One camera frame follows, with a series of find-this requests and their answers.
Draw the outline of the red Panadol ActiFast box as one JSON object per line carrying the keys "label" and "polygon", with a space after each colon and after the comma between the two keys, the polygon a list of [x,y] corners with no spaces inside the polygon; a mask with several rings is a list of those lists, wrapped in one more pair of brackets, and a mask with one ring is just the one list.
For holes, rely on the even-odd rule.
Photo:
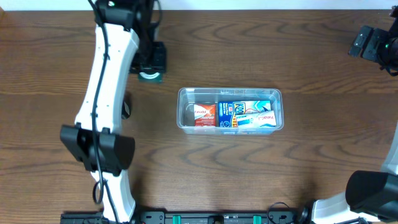
{"label": "red Panadol ActiFast box", "polygon": [[195,126],[216,126],[216,105],[194,104]]}

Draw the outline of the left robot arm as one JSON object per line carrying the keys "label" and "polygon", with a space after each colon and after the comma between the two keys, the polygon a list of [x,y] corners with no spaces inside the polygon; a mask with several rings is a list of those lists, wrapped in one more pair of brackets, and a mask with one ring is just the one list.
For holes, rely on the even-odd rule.
{"label": "left robot arm", "polygon": [[102,212],[64,213],[62,223],[133,223],[136,207],[128,170],[135,140],[121,134],[130,117],[126,93],[130,74],[160,83],[167,70],[167,50],[157,40],[155,0],[91,1],[96,46],[85,98],[74,124],[64,125],[60,140],[95,180],[92,197]]}

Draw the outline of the clear plastic container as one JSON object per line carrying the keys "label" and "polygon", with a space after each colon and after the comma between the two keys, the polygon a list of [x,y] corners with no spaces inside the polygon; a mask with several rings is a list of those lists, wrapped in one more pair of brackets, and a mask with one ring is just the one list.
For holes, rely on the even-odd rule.
{"label": "clear plastic container", "polygon": [[[222,128],[218,122],[221,101],[269,100],[276,118],[275,127]],[[216,126],[195,126],[194,104],[216,105]],[[272,134],[284,127],[282,93],[275,88],[182,88],[178,93],[177,125],[187,134]]]}

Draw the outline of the white blue Panadol box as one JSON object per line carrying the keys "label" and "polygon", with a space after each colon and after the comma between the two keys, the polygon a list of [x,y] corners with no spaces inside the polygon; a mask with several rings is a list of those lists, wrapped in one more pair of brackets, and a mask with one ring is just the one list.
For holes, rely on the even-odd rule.
{"label": "white blue Panadol box", "polygon": [[273,111],[237,115],[236,121],[239,128],[261,128],[276,126],[276,118]]}

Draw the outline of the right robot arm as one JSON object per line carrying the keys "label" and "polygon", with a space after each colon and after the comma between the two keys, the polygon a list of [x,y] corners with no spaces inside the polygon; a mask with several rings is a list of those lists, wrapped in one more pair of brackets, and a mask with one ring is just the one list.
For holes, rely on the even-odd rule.
{"label": "right robot arm", "polygon": [[[397,76],[397,6],[389,30],[362,26],[348,54],[375,62],[390,76]],[[297,214],[295,223],[371,223],[397,221],[397,133],[379,172],[357,170],[346,190],[315,200]]]}

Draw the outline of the blue KoolFever box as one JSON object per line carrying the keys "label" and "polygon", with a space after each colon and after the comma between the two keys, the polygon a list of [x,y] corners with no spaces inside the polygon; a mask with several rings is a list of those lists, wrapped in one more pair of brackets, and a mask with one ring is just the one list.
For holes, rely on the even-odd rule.
{"label": "blue KoolFever box", "polygon": [[221,101],[218,103],[218,122],[222,128],[237,128],[237,115],[271,111],[269,100]]}

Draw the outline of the dark syrup bottle white cap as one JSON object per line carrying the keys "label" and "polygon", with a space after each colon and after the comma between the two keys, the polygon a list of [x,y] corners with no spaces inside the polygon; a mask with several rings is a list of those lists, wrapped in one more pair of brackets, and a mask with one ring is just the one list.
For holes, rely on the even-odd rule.
{"label": "dark syrup bottle white cap", "polygon": [[128,119],[131,115],[131,94],[126,92],[122,103],[121,118]]}

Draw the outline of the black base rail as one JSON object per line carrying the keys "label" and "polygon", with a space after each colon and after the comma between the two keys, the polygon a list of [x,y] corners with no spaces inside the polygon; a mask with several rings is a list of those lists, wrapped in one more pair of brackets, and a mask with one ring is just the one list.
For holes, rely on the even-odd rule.
{"label": "black base rail", "polygon": [[[61,224],[116,223],[105,218],[102,213],[65,213],[60,216]],[[144,211],[133,215],[131,224],[288,224],[305,223],[297,212],[274,210],[271,212],[239,213],[176,213],[164,211]]]}

